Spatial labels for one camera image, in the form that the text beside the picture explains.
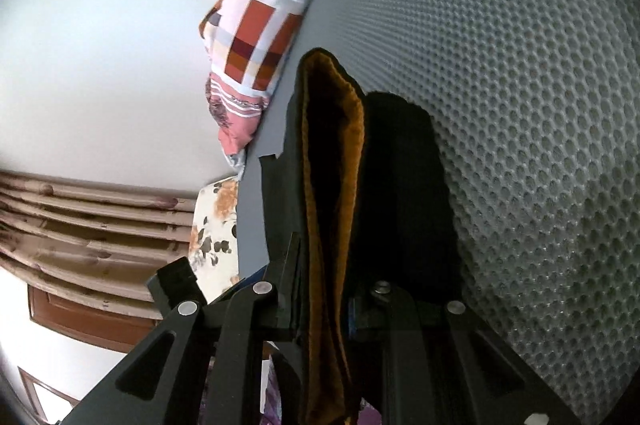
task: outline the metal screw head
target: metal screw head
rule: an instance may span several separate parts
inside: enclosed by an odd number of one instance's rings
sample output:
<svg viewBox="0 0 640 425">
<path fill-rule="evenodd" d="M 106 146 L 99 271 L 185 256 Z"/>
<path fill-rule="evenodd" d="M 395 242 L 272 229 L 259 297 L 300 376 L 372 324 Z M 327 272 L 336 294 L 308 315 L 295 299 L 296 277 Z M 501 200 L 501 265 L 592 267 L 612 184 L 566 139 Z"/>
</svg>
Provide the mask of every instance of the metal screw head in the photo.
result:
<svg viewBox="0 0 640 425">
<path fill-rule="evenodd" d="M 466 306 L 460 302 L 459 300 L 452 300 L 447 303 L 447 311 L 449 313 L 453 313 L 454 315 L 462 315 L 466 310 Z"/>
<path fill-rule="evenodd" d="M 193 315 L 198 309 L 198 305 L 192 300 L 185 300 L 181 302 L 178 306 L 178 313 L 184 317 L 188 317 L 189 315 Z"/>
<path fill-rule="evenodd" d="M 266 280 L 261 280 L 260 282 L 254 284 L 254 292 L 258 295 L 267 294 L 271 291 L 272 288 L 273 286 L 271 286 L 271 283 L 267 282 Z"/>
<path fill-rule="evenodd" d="M 549 423 L 549 416 L 546 414 L 532 414 L 526 420 L 524 425 L 547 425 Z"/>
<path fill-rule="evenodd" d="M 375 291 L 378 295 L 386 295 L 391 291 L 391 284 L 389 284 L 386 280 L 379 280 L 373 285 L 373 291 Z"/>
</svg>

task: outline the patterned pillow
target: patterned pillow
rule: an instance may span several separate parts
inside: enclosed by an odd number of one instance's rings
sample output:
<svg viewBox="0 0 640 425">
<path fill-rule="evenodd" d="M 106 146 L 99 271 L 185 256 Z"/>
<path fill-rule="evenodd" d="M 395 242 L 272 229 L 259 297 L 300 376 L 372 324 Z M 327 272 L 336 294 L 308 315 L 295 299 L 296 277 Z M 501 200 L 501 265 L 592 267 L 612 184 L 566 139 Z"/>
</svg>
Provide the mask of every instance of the patterned pillow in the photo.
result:
<svg viewBox="0 0 640 425">
<path fill-rule="evenodd" d="M 200 23 L 211 61 L 209 112 L 229 163 L 242 171 L 309 0 L 218 0 Z"/>
<path fill-rule="evenodd" d="M 239 280 L 237 202 L 236 177 L 207 185 L 198 194 L 188 257 L 207 302 Z"/>
</svg>

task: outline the wooden slat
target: wooden slat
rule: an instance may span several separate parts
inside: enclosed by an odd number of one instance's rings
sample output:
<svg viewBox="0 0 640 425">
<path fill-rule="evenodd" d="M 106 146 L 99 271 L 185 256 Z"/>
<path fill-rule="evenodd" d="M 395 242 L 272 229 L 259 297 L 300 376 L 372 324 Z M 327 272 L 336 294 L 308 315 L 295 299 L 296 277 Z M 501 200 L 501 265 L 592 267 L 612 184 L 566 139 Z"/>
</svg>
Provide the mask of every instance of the wooden slat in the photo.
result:
<svg viewBox="0 0 640 425">
<path fill-rule="evenodd" d="M 30 178 L 22 178 L 0 172 L 0 183 L 18 190 L 27 190 L 43 196 L 60 196 L 61 198 L 83 199 L 84 201 L 108 202 L 142 208 L 158 208 L 161 210 L 177 210 L 192 212 L 195 199 L 172 198 L 170 196 L 154 196 L 133 192 L 118 192 L 102 188 L 65 185 L 60 182 L 49 182 Z"/>
<path fill-rule="evenodd" d="M 44 204 L 54 206 L 64 210 L 74 212 L 84 212 L 85 214 L 102 215 L 104 217 L 118 217 L 120 219 L 132 219 L 134 221 L 148 221 L 150 223 L 161 223 L 164 225 L 178 225 L 190 227 L 193 223 L 193 214 L 190 212 L 170 212 L 168 210 L 153 210 L 151 208 L 133 208 L 131 206 L 120 206 L 117 204 L 106 204 L 91 201 L 76 201 L 55 196 L 41 196 L 26 190 L 15 190 L 12 188 L 0 187 L 0 194 L 10 196 L 14 199 L 33 204 Z"/>
<path fill-rule="evenodd" d="M 15 228 L 10 228 L 7 232 L 3 232 L 2 225 L 0 225 L 0 235 L 3 236 L 2 239 L 5 242 L 23 243 L 23 245 L 29 246 L 30 248 L 38 248 L 41 253 L 47 255 L 51 255 L 52 253 L 61 253 L 71 257 L 85 258 L 88 261 L 92 261 L 93 259 L 113 259 L 114 261 L 129 262 L 134 265 L 146 264 L 155 269 L 159 269 L 169 262 L 167 259 L 163 259 L 162 257 L 145 257 L 144 259 L 141 259 L 140 257 L 132 257 L 121 253 L 93 250 L 84 246 L 73 245 L 65 241 L 51 239 L 41 235 L 25 233 L 23 231 L 16 230 Z"/>
<path fill-rule="evenodd" d="M 8 227 L 15 228 L 26 233 L 31 233 L 40 237 L 47 237 L 62 243 L 78 246 L 80 249 L 87 249 L 95 253 L 111 253 L 114 255 L 123 255 L 137 261 L 150 261 L 152 263 L 168 263 L 173 262 L 178 257 L 188 254 L 189 245 L 187 243 L 177 243 L 176 241 L 165 242 L 166 248 L 143 248 L 142 246 L 127 246 L 117 243 L 110 243 L 100 238 L 85 238 L 80 235 L 72 235 L 61 231 L 49 230 L 47 228 L 46 219 L 30 217 L 23 214 L 13 214 L 0 210 L 0 223 Z M 163 243 L 163 241 L 151 241 L 152 243 Z"/>
<path fill-rule="evenodd" d="M 155 268 L 136 263 L 122 263 L 110 259 L 82 258 L 72 255 L 54 255 L 42 251 L 32 243 L 0 235 L 0 252 L 21 264 L 68 283 L 101 293 L 149 301 L 153 299 L 145 282 Z"/>
<path fill-rule="evenodd" d="M 95 217 L 94 219 L 86 219 L 75 215 L 66 215 L 38 208 L 32 204 L 17 201 L 16 199 L 0 194 L 1 203 L 6 204 L 12 210 L 28 215 L 36 215 L 45 219 L 54 221 L 62 221 L 70 225 L 78 225 L 80 227 L 95 228 L 97 230 L 113 231 L 117 233 L 127 233 L 129 235 L 143 235 L 145 237 L 155 237 L 156 239 L 166 239 L 167 241 L 180 241 L 188 243 L 191 236 L 191 228 L 175 227 L 172 225 L 157 225 L 156 223 L 145 223 L 135 225 L 133 223 L 123 222 L 121 219 L 111 217 Z"/>
<path fill-rule="evenodd" d="M 162 318 L 158 309 L 150 302 L 126 299 L 86 288 L 79 288 L 71 283 L 46 275 L 46 273 L 33 270 L 4 254 L 0 254 L 0 267 L 31 286 L 78 304 L 121 315 L 131 315 L 132 317 L 155 320 Z"/>
</svg>

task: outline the black fabric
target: black fabric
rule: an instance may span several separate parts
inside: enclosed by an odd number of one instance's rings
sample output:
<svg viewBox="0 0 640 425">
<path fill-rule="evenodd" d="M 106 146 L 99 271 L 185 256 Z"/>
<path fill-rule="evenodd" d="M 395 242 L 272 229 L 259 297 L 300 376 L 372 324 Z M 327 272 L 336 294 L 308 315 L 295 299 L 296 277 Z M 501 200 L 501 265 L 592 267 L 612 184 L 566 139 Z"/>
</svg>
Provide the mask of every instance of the black fabric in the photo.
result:
<svg viewBox="0 0 640 425">
<path fill-rule="evenodd" d="M 270 263 L 282 263 L 284 252 L 289 244 L 292 232 L 296 232 L 300 237 L 300 271 L 296 277 L 298 282 L 298 297 L 300 300 L 300 318 L 298 323 L 298 344 L 302 347 L 302 369 L 300 369 L 302 383 L 303 405 L 311 405 L 306 410 L 307 413 L 314 412 L 315 397 L 318 395 L 318 381 L 326 376 L 325 382 L 331 384 L 335 391 L 341 387 L 346 399 L 346 408 L 355 409 L 359 398 L 356 400 L 350 396 L 347 388 L 348 376 L 340 357 L 340 329 L 335 325 L 334 319 L 334 290 L 338 228 L 337 207 L 342 202 L 344 187 L 346 185 L 343 175 L 343 160 L 346 140 L 344 132 L 352 124 L 363 124 L 349 109 L 355 105 L 362 105 L 364 95 L 360 87 L 356 85 L 350 77 L 339 68 L 335 59 L 322 50 L 313 50 L 305 55 L 298 68 L 295 92 L 287 107 L 287 128 L 284 139 L 283 152 L 279 157 L 264 156 L 260 159 L 262 167 L 263 186 L 263 209 L 265 215 L 265 234 L 268 245 Z M 313 189 L 314 199 L 305 200 L 304 176 L 303 176 L 303 119 L 306 116 L 306 138 L 308 160 L 310 166 L 309 181 Z M 320 315 L 322 311 L 322 331 L 310 329 L 310 304 L 309 304 L 309 236 L 308 221 L 306 214 L 307 203 L 313 206 L 318 223 L 318 242 L 321 243 L 320 261 L 324 265 L 314 270 L 316 281 L 320 280 L 324 286 L 322 292 L 315 293 L 315 300 L 322 301 L 321 306 L 313 306 L 314 313 Z M 336 371 L 329 368 L 328 360 L 324 361 L 316 357 L 309 350 L 308 336 L 315 333 L 319 337 L 322 332 L 322 342 L 319 351 L 320 355 L 327 358 L 334 358 L 335 366 L 340 375 L 335 376 Z M 323 374 L 318 371 L 318 365 L 327 366 Z"/>
<path fill-rule="evenodd" d="M 340 72 L 351 82 L 343 69 Z M 262 157 L 260 164 L 270 261 L 282 261 L 292 232 L 298 232 L 301 237 L 299 296 L 302 303 L 298 336 L 304 350 L 308 326 L 308 233 L 303 191 L 300 131 L 303 91 L 300 82 L 299 70 L 287 108 L 283 152 L 278 158 Z M 364 98 L 365 144 L 343 309 L 348 297 L 365 278 L 383 278 L 398 283 L 418 299 L 442 302 L 457 298 L 460 295 L 460 259 L 456 251 L 449 190 L 444 182 L 430 116 L 398 96 L 378 92 L 363 96 L 359 87 L 354 87 Z M 322 110 L 322 105 L 321 102 L 321 112 L 314 113 L 313 108 L 308 108 L 310 117 L 321 120 L 317 127 L 320 132 L 322 120 L 329 127 L 330 122 L 339 118 L 339 113 Z M 310 142 L 314 140 L 312 132 L 310 129 Z M 319 140 L 322 140 L 323 149 L 335 150 L 339 146 L 335 141 L 333 146 L 327 147 L 325 137 Z M 328 157 L 318 155 L 318 148 L 312 147 L 310 144 L 309 160 L 326 164 Z M 325 184 L 324 178 L 317 177 L 322 170 L 312 167 L 312 180 L 315 178 L 316 185 Z M 315 194 L 319 222 L 323 228 L 331 228 L 327 222 L 332 217 L 329 208 L 334 206 L 337 194 L 328 187 L 321 192 L 315 191 Z M 350 368 L 358 378 L 354 381 L 357 391 L 374 401 L 379 400 L 382 390 L 379 363 L 368 362 L 368 355 L 354 352 L 351 347 L 348 354 Z M 295 370 L 302 380 L 306 379 L 307 361 L 303 352 L 302 368 Z M 300 401 L 306 401 L 306 389 L 303 382 Z"/>
</svg>

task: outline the gray bed surface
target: gray bed surface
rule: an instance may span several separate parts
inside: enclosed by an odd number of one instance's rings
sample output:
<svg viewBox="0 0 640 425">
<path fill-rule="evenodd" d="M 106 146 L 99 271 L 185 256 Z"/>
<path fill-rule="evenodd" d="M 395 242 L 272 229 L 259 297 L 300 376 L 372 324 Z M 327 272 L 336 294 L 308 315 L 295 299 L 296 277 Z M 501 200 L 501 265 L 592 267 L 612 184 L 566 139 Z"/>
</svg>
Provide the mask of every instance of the gray bed surface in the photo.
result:
<svg viewBox="0 0 640 425">
<path fill-rule="evenodd" d="M 300 58 L 426 109 L 465 300 L 587 424 L 640 363 L 640 0 L 312 0 L 241 182 L 241 275 L 267 262 L 258 157 Z"/>
</svg>

